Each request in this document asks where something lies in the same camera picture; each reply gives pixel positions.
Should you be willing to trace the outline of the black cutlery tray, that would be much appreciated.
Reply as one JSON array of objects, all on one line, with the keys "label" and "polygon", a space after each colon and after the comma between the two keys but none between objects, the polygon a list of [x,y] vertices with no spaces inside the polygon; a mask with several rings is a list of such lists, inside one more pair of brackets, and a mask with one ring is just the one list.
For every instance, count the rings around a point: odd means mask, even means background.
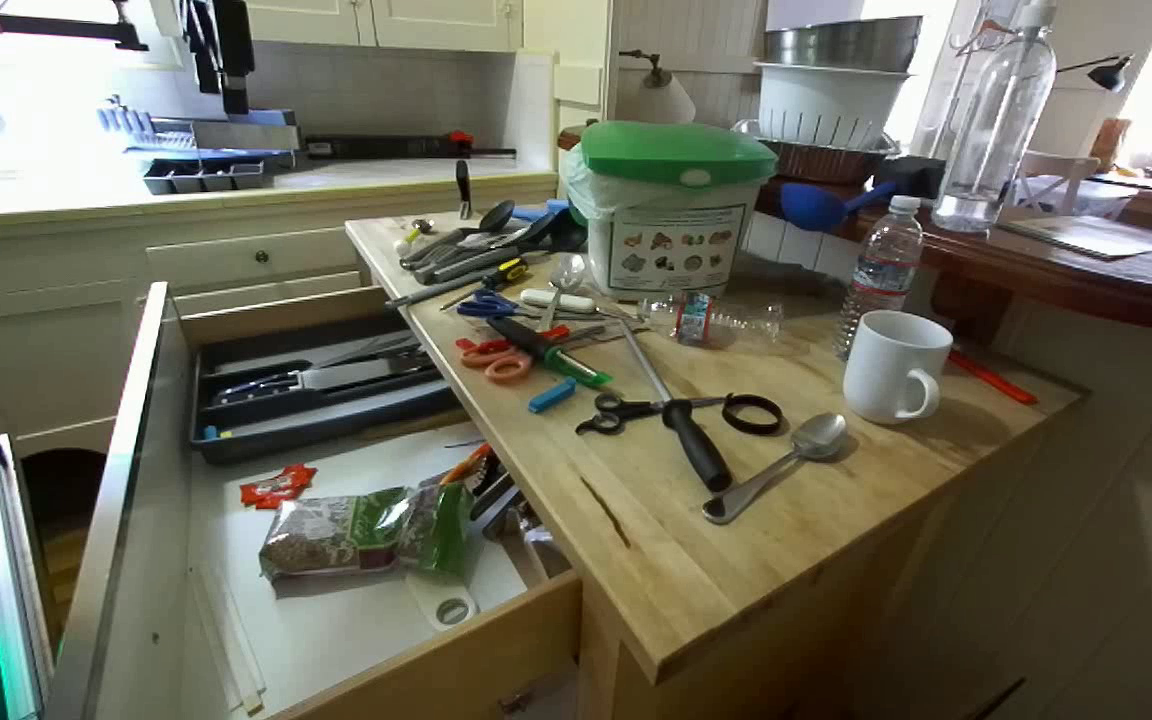
[{"label": "black cutlery tray", "polygon": [[382,313],[199,347],[188,439],[234,465],[451,403],[415,330]]}]

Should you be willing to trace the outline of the green lid compost bin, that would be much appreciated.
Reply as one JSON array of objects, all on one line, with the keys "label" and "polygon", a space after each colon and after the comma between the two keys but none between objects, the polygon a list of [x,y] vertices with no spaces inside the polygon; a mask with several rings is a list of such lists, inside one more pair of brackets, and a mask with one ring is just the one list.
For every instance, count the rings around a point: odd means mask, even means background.
[{"label": "green lid compost bin", "polygon": [[776,150],[703,124],[603,119],[563,159],[596,283],[610,294],[719,291]]}]

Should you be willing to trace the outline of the orange yellow peeler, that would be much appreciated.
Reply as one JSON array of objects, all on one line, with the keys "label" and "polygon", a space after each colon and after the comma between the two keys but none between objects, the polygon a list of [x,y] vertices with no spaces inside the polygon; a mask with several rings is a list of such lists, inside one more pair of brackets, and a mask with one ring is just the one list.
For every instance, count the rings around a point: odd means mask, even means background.
[{"label": "orange yellow peeler", "polygon": [[463,478],[470,478],[482,465],[488,465],[492,449],[488,445],[477,445],[458,465],[451,465],[445,475],[439,475],[439,487],[454,487]]}]

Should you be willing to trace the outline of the large metal spoon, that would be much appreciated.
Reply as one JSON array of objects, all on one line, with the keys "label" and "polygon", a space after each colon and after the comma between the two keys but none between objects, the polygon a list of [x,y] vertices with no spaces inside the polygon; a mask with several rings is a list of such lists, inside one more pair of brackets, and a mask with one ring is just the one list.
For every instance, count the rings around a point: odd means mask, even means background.
[{"label": "large metal spoon", "polygon": [[713,522],[730,522],[761,491],[783,478],[796,465],[828,465],[845,449],[848,449],[848,418],[838,410],[813,416],[791,430],[791,449],[779,460],[761,467],[751,478],[716,491],[703,502],[703,514]]}]

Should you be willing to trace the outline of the blue chalk piece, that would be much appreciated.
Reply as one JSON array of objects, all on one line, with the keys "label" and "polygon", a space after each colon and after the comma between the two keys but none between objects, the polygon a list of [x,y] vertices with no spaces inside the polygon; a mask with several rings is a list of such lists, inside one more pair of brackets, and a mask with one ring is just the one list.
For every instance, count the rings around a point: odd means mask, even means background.
[{"label": "blue chalk piece", "polygon": [[575,381],[556,381],[552,389],[545,389],[527,401],[527,410],[548,410],[572,396],[575,396]]}]

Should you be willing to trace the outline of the clear plastic water bottle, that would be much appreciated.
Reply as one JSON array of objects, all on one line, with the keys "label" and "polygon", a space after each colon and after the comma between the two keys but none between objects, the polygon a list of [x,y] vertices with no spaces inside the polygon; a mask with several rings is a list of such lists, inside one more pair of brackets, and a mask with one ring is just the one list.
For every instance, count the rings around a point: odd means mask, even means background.
[{"label": "clear plastic water bottle", "polygon": [[924,225],[916,196],[890,196],[886,210],[864,234],[852,267],[852,283],[838,307],[838,353],[852,353],[860,316],[876,307],[901,307],[921,273]]}]

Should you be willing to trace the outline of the black handled whisk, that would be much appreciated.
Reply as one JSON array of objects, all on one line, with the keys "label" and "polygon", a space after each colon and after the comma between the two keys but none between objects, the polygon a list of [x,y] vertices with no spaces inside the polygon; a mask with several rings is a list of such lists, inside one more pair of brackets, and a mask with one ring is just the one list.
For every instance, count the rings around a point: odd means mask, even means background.
[{"label": "black handled whisk", "polygon": [[700,483],[703,483],[708,491],[729,487],[729,483],[730,483],[729,460],[725,460],[719,449],[708,439],[708,430],[693,418],[693,403],[680,401],[680,396],[663,384],[663,377],[655,370],[650,355],[648,355],[642,342],[637,341],[637,326],[632,326],[632,320],[622,316],[622,307],[619,307],[616,299],[607,299],[607,294],[600,291],[600,283],[590,279],[586,260],[575,254],[575,252],[558,252],[558,254],[552,260],[552,288],[556,288],[556,291],[567,291],[567,294],[586,294],[596,313],[603,313],[607,320],[619,324],[619,336],[622,336],[632,359],[641,362],[642,381],[648,381],[650,393],[655,393],[655,410],[658,410],[663,427],[680,439],[693,471],[700,475]]}]

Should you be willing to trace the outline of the orange handled scissors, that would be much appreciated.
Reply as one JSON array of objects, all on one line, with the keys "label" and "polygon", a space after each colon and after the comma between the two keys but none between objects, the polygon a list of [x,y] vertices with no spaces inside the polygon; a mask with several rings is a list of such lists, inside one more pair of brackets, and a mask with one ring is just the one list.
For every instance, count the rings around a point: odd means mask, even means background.
[{"label": "orange handled scissors", "polygon": [[531,355],[527,353],[519,353],[502,336],[482,336],[482,330],[458,336],[454,341],[454,359],[463,367],[481,370],[492,384],[517,384],[517,381],[522,381],[531,370]]}]

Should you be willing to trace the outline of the tall glass bottle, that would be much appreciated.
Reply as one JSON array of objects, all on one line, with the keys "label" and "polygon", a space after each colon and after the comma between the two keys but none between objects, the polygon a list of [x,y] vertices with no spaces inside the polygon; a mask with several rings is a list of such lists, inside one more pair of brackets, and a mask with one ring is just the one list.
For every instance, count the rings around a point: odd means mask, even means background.
[{"label": "tall glass bottle", "polygon": [[974,65],[933,206],[937,227],[995,225],[1057,82],[1051,12],[1057,0],[1023,0],[1011,37]]}]

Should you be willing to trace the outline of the green marker pen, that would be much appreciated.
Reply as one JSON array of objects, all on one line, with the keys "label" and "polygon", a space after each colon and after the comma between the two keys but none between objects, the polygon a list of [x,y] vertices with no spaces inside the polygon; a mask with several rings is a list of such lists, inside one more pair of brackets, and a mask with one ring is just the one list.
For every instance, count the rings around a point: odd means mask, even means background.
[{"label": "green marker pen", "polygon": [[488,316],[488,326],[502,336],[509,342],[517,342],[519,353],[527,353],[531,359],[538,359],[545,367],[572,377],[582,389],[607,389],[607,370],[596,370],[590,362],[567,355],[558,342],[545,341],[527,324],[517,324],[509,316]]}]

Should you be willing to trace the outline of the white ceramic mug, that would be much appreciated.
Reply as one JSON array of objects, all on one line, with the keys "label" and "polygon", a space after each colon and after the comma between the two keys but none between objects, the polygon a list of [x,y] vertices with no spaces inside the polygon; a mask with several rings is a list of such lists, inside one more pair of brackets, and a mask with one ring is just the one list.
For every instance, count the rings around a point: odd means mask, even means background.
[{"label": "white ceramic mug", "polygon": [[845,362],[845,401],[876,425],[911,425],[941,407],[950,330],[916,313],[864,313]]}]

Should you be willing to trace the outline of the steel mixing bowl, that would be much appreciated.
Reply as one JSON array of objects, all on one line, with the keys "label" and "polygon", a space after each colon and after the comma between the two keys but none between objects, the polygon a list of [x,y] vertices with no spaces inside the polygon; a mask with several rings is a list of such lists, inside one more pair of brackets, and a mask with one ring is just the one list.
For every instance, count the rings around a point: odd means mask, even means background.
[{"label": "steel mixing bowl", "polygon": [[921,15],[833,21],[768,28],[762,58],[815,68],[905,72],[921,45]]}]

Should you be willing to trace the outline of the green snack bag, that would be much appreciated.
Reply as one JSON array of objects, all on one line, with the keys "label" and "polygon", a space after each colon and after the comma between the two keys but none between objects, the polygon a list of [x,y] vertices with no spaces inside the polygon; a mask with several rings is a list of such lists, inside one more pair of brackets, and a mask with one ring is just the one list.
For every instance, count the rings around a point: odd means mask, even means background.
[{"label": "green snack bag", "polygon": [[468,487],[425,478],[359,497],[306,497],[274,513],[260,567],[267,581],[355,574],[407,567],[454,581],[468,565]]}]

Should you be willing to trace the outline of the orange plastic clip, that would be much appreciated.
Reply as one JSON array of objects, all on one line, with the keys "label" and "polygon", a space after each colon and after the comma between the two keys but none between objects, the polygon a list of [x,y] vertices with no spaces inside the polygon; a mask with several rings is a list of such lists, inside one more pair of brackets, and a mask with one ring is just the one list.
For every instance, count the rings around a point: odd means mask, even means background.
[{"label": "orange plastic clip", "polygon": [[239,487],[242,509],[274,513],[285,498],[297,498],[311,483],[311,465],[285,465],[274,475],[248,478]]}]

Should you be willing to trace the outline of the black handled scissors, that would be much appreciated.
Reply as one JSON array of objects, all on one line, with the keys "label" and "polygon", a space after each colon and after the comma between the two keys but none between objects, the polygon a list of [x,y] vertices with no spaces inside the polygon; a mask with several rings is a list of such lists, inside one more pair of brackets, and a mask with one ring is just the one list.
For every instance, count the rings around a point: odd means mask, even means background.
[{"label": "black handled scissors", "polygon": [[[748,430],[748,434],[776,434],[783,427],[783,410],[768,396],[740,396],[740,393],[700,396],[700,407],[716,407],[729,427]],[[581,418],[581,430],[616,434],[632,418],[648,418],[658,410],[663,410],[658,401],[622,401],[616,393],[600,393],[596,410],[586,418]]]}]

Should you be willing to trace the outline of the yellow black screwdriver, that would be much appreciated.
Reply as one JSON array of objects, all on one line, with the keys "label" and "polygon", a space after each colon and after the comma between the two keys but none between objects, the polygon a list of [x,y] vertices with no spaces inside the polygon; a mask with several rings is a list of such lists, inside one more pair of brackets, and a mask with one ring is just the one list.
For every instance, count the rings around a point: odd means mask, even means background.
[{"label": "yellow black screwdriver", "polygon": [[454,277],[454,279],[428,283],[421,291],[386,294],[382,307],[413,307],[413,304],[425,304],[425,299],[436,299],[436,294],[446,294],[458,288],[509,288],[522,277],[527,277],[527,264],[517,254],[517,260],[502,260],[497,267],[481,267],[470,277]]}]

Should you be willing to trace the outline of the wooden drawer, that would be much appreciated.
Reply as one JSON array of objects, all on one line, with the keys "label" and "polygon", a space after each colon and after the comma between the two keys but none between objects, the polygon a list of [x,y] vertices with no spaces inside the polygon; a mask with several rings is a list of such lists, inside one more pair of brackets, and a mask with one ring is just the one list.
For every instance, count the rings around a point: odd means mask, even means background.
[{"label": "wooden drawer", "polygon": [[477,535],[451,581],[382,549],[334,571],[264,567],[274,514],[239,498],[248,483],[302,465],[311,497],[362,497],[477,449],[468,418],[415,416],[212,460],[199,359],[274,320],[204,326],[167,283],[143,291],[44,720],[575,720],[581,585],[519,538]]}]

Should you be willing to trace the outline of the red pen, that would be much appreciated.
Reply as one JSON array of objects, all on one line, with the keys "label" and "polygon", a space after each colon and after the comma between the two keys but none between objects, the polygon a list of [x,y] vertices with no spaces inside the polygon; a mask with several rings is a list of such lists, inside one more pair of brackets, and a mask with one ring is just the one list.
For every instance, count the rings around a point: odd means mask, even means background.
[{"label": "red pen", "polygon": [[1014,403],[1027,403],[1027,407],[1038,403],[1027,389],[1011,384],[1002,370],[995,370],[995,367],[987,367],[962,353],[946,353],[946,362],[983,381],[987,389],[995,389],[999,396],[1006,396]]}]

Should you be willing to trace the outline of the small blue bowl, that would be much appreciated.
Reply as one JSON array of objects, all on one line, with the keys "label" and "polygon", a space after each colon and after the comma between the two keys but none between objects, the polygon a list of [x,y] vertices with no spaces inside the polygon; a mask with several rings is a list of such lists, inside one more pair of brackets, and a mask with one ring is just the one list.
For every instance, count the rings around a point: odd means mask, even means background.
[{"label": "small blue bowl", "polygon": [[860,216],[864,206],[876,206],[890,196],[890,184],[876,184],[852,201],[833,196],[820,184],[783,184],[779,187],[779,216],[796,227],[806,230],[833,230],[838,225],[848,225],[852,216]]}]

